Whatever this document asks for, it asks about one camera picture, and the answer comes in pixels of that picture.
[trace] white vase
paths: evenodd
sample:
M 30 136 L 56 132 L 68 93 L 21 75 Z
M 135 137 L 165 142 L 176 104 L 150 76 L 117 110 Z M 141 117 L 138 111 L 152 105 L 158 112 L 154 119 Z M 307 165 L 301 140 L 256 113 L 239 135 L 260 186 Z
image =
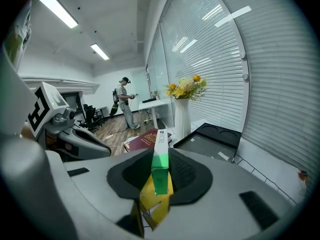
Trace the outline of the white vase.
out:
M 191 133 L 189 99 L 175 99 L 174 132 L 178 141 Z

